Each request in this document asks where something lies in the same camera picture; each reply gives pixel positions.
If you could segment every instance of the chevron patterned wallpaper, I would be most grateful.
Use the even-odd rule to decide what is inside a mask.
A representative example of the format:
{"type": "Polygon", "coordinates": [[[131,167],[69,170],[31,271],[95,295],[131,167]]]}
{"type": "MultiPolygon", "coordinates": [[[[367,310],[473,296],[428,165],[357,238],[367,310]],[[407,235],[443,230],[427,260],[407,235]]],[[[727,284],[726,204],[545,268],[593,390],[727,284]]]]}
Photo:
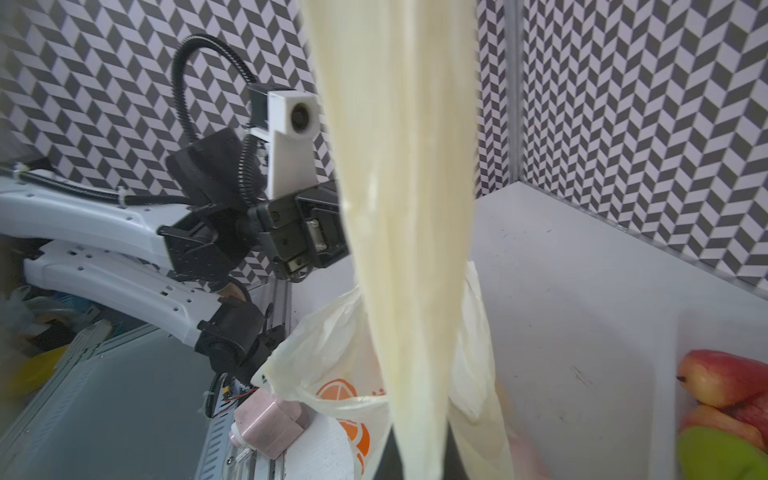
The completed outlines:
{"type": "MultiPolygon", "coordinates": [[[[477,5],[478,196],[509,183],[503,5],[477,5]]],[[[0,8],[4,126],[85,184],[179,194],[163,166],[182,138],[168,78],[191,33],[232,45],[259,81],[314,91],[296,0],[11,0],[0,8]]],[[[203,134],[247,121],[245,84],[226,61],[203,50],[186,81],[203,134]]],[[[315,146],[318,178],[333,178],[325,134],[315,146]]],[[[256,282],[269,271],[255,253],[233,274],[256,282]]]]}
{"type": "Polygon", "coordinates": [[[768,290],[768,2],[523,7],[521,178],[768,290]]]}

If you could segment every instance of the apple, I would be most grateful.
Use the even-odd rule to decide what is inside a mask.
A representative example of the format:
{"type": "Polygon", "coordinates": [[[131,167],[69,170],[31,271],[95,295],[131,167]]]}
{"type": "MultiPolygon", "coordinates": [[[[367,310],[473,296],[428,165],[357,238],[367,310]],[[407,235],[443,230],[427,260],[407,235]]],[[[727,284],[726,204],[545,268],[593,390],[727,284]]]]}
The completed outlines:
{"type": "Polygon", "coordinates": [[[761,393],[737,405],[731,415],[736,420],[760,430],[760,433],[763,434],[763,440],[768,442],[768,392],[761,393]]]}
{"type": "Polygon", "coordinates": [[[768,391],[768,365],[714,350],[692,350],[677,367],[680,384],[705,405],[724,408],[768,391]]]}
{"type": "Polygon", "coordinates": [[[766,449],[763,434],[760,433],[760,430],[710,406],[699,405],[688,412],[688,415],[685,416],[680,424],[680,431],[684,432],[685,429],[694,426],[722,430],[740,439],[747,440],[760,450],[765,451],[766,449]]]}

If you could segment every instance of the pink bottle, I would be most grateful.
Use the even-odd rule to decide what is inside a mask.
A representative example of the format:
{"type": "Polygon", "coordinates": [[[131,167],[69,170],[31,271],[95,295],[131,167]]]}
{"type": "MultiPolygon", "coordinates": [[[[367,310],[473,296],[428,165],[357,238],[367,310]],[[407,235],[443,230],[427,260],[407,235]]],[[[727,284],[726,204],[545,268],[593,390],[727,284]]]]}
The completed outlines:
{"type": "Polygon", "coordinates": [[[237,447],[247,446],[274,460],[309,423],[310,418],[300,402],[288,402],[262,388],[235,410],[230,440],[237,447]]]}

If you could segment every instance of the orange logo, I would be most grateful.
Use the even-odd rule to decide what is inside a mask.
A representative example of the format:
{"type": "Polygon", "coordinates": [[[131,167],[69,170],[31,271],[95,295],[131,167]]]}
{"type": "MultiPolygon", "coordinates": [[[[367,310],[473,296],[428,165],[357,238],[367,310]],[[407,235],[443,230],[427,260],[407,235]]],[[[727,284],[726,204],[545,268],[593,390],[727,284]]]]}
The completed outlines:
{"type": "MultiPolygon", "coordinates": [[[[349,382],[343,379],[335,379],[320,387],[317,395],[324,400],[346,400],[357,396],[357,390],[349,382]]],[[[371,448],[371,435],[368,433],[365,423],[353,422],[352,420],[336,419],[344,428],[346,436],[349,437],[349,443],[357,448],[357,459],[360,460],[361,473],[365,472],[365,457],[371,448]]]]}

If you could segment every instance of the hanging cream fabric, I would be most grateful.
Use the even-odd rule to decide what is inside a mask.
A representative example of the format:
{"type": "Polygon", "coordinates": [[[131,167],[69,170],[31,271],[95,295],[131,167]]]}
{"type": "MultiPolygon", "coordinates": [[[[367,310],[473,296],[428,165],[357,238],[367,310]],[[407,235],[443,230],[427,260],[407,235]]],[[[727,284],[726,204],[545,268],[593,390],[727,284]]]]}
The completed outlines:
{"type": "Polygon", "coordinates": [[[437,480],[472,228],[474,2],[302,8],[406,479],[437,480]]]}

